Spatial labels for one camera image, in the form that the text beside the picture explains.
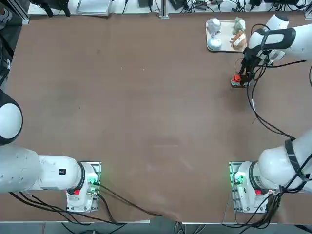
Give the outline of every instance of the red object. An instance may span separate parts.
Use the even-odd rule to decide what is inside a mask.
[[[260,195],[260,194],[261,194],[261,190],[256,189],[256,190],[255,190],[255,194],[256,194],[256,195]]]
[[[241,81],[240,75],[235,74],[235,75],[233,76],[233,81],[234,81],[234,82],[240,82],[240,81]]]

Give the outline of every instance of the black strap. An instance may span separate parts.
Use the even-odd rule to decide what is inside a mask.
[[[294,139],[285,140],[285,149],[286,149],[289,161],[291,162],[294,171],[298,174],[298,176],[300,177],[300,179],[302,179],[302,181],[304,182],[310,181],[312,179],[307,178],[306,175],[304,175],[302,171],[299,170],[300,165],[293,150],[293,142],[292,142],[293,140]]]

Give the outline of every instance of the floor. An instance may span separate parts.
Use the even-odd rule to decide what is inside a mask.
[[[155,218],[150,224],[127,224],[116,232],[116,234],[173,234],[175,223],[164,218]],[[43,228],[43,223],[1,223],[1,234],[69,234],[69,232],[59,223],[47,223]],[[66,224],[74,233],[79,234],[85,230],[97,230],[102,234],[107,234],[116,227],[110,224],[95,223],[90,227]],[[186,234],[192,234],[198,225],[187,225]],[[241,229],[230,229],[219,224],[210,224],[201,232],[202,234],[237,234]],[[246,234],[307,234],[294,225],[271,224],[265,230],[249,229]]]

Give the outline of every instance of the figurine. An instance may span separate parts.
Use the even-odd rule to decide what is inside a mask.
[[[211,37],[215,37],[220,32],[221,22],[217,18],[211,18],[207,21],[207,30],[210,32]]]
[[[231,44],[233,49],[240,50],[244,45],[246,45],[245,33],[239,30],[235,37],[231,38]]]
[[[246,31],[246,23],[242,18],[236,17],[232,33],[236,35],[239,31],[243,33]]]

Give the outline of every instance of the black cable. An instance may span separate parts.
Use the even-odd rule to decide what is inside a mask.
[[[256,23],[256,24],[252,27],[252,29],[251,29],[251,34],[253,34],[253,29],[254,29],[254,27],[256,27],[256,26],[263,26],[263,27],[266,27],[268,30],[270,30],[270,28],[269,28],[268,26],[266,26],[265,24]]]
[[[184,231],[182,225],[180,224],[180,222],[178,222],[178,225],[180,226],[180,229],[178,230],[178,232],[179,232],[180,230],[182,230],[182,231],[183,231],[183,234],[185,234],[185,231]]]
[[[268,67],[268,68],[286,67],[286,66],[289,66],[289,65],[293,65],[293,64],[297,64],[297,63],[302,63],[302,62],[306,62],[306,60],[300,60],[300,61],[285,63],[285,64],[282,64],[282,65],[267,66],[267,67]]]
[[[117,232],[120,228],[123,228],[127,223],[124,223],[122,224],[120,227],[112,230],[111,232],[109,232],[108,234],[113,234],[115,232]],[[65,225],[63,225],[70,233],[72,234],[75,234],[73,231],[69,230]],[[97,230],[85,230],[85,231],[82,231],[81,233],[79,234],[85,234],[85,233],[93,233],[93,231],[96,233],[96,234],[102,234],[101,232],[97,231]]]
[[[307,0],[304,1],[304,4],[301,5],[301,6],[298,6],[297,4],[295,4],[295,7],[297,7],[297,9],[292,9],[289,4],[287,4],[288,8],[291,10],[291,11],[299,11],[299,10],[302,10],[303,8],[305,8],[306,6],[308,6],[307,4]]]
[[[123,8],[122,14],[125,13],[126,6],[127,6],[128,1],[129,1],[129,0],[125,0],[125,6],[124,6],[124,8]]]
[[[275,7],[276,2],[273,3],[272,7],[268,10],[271,11],[273,9],[273,7]]]
[[[96,234],[102,234],[102,233],[100,233],[100,232],[98,232],[98,231],[96,231],[96,230],[85,230],[85,231],[82,231],[82,232],[79,233],[79,234],[93,233],[93,231],[95,231]]]
[[[217,6],[218,6],[219,12],[221,12],[221,6],[220,6],[220,4],[218,3],[218,0],[215,0],[215,2],[216,2],[216,4],[217,4]]]
[[[107,214],[108,214],[110,220],[111,220],[113,223],[117,223],[117,221],[113,218],[111,211],[109,210],[109,207],[108,207],[108,204],[107,204],[105,198],[104,198],[101,194],[98,194],[98,197],[103,201],[103,203],[104,203],[104,205],[105,205],[105,208],[106,208],[106,211],[107,211]]]
[[[120,228],[123,228],[125,225],[126,225],[126,223],[123,224],[123,225],[121,225],[119,228],[116,228],[115,230],[111,231],[111,232],[108,233],[108,234],[112,234],[112,233],[114,233],[114,232],[117,232]]]
[[[81,214],[81,213],[77,213],[77,212],[66,211],[66,210],[63,210],[63,209],[60,208],[60,207],[57,207],[57,209],[59,209],[59,211],[47,209],[47,208],[45,208],[45,207],[38,206],[38,205],[34,205],[33,203],[27,202],[27,201],[23,200],[22,198],[20,198],[19,196],[17,196],[17,195],[14,194],[14,193],[9,193],[9,194],[12,195],[13,197],[15,197],[15,198],[16,198],[17,200],[19,200],[20,202],[26,204],[26,205],[29,205],[29,206],[32,206],[32,207],[36,207],[36,208],[39,208],[39,209],[42,209],[42,210],[45,210],[45,211],[57,212],[57,213],[61,212],[61,213],[67,213],[67,214],[74,214],[74,215],[78,215],[78,216],[82,216],[82,217],[86,217],[86,218],[90,218],[90,219],[102,221],[102,222],[105,222],[105,223],[115,224],[115,223],[113,223],[113,222],[110,222],[110,221],[107,221],[107,220],[104,220],[104,219],[101,219],[101,218],[96,218],[96,217],[88,216],[88,215]]]
[[[67,231],[69,231],[71,234],[76,234],[76,233],[74,233],[72,230],[70,230],[68,227],[66,227],[66,225],[65,225],[65,224],[61,223],[61,225],[63,225],[63,226],[64,226],[64,228],[66,228],[66,229],[67,229]]]
[[[312,65],[311,65],[310,71],[309,71],[309,81],[310,81],[310,85],[312,86],[311,72],[312,72]]]
[[[145,209],[139,207],[138,205],[136,205],[136,204],[130,202],[129,200],[123,198],[122,196],[118,195],[117,193],[115,193],[114,191],[112,191],[112,190],[110,190],[109,188],[105,187],[104,185],[101,185],[101,184],[99,184],[99,183],[93,183],[93,184],[94,184],[94,185],[98,185],[98,186],[100,186],[100,187],[106,189],[107,191],[111,192],[112,194],[114,194],[114,195],[117,196],[118,198],[124,200],[125,202],[127,202],[127,203],[130,204],[131,206],[137,208],[138,210],[140,210],[140,211],[142,211],[142,212],[144,212],[144,213],[147,213],[148,215],[152,215],[152,216],[156,216],[156,217],[162,217],[162,215],[160,215],[160,214],[155,214],[155,213],[152,213],[152,212],[150,212],[150,211],[147,211],[147,210],[145,210]]]
[[[262,66],[264,67],[264,71],[263,71],[263,72],[260,72],[258,78],[255,79],[256,82],[255,82],[255,85],[254,85],[253,90],[252,90],[252,97],[253,97],[253,94],[254,94],[254,88],[255,88],[255,86],[257,85],[259,79],[263,76],[263,74],[264,74],[264,72],[265,72],[266,63],[264,63]],[[247,85],[247,99],[248,99],[248,103],[249,103],[251,109],[253,110],[254,114],[256,115],[256,118],[258,119],[258,121],[259,121],[264,127],[266,127],[268,130],[270,130],[271,132],[274,132],[274,133],[276,133],[276,134],[280,134],[280,135],[283,135],[283,136],[286,136],[286,137],[289,137],[289,138],[293,138],[293,136],[291,136],[291,135],[289,135],[289,134],[286,134],[285,132],[283,132],[282,130],[278,129],[278,128],[275,127],[274,125],[272,125],[272,124],[268,123],[267,121],[265,121],[265,120],[257,113],[257,111],[254,109],[254,105],[252,104],[252,101],[251,101],[252,98],[250,99],[250,97],[249,97],[249,85]]]
[[[209,6],[207,6],[208,9],[210,9],[212,12],[215,12],[212,8],[210,8]]]
[[[24,193],[22,193],[22,192],[20,192],[19,194],[21,194],[21,196],[24,197],[27,201],[32,202],[32,203],[34,203],[34,204],[46,206],[46,207],[49,207],[49,208],[51,208],[51,209],[53,209],[53,210],[55,210],[55,211],[57,211],[57,209],[59,209],[59,207],[57,207],[57,206],[48,205],[47,203],[41,201],[39,198],[37,198],[37,197],[34,196],[34,195],[31,195],[31,197],[33,197],[34,199],[38,200],[39,202],[36,202],[36,201],[34,201],[34,200],[32,200],[32,199],[29,199],[29,198],[28,198]],[[63,216],[65,219],[67,219],[70,223],[80,224],[80,225],[83,225],[83,226],[89,226],[89,225],[91,225],[91,223],[86,224],[86,223],[81,223],[81,222],[79,222],[77,219],[75,219],[75,217],[74,217],[72,214],[68,214],[68,215],[70,215],[70,216],[73,218],[73,220],[74,220],[75,222],[73,222],[72,220],[70,220],[68,217],[66,217],[65,215],[63,215],[61,212],[58,212],[58,213],[59,213],[61,216]]]

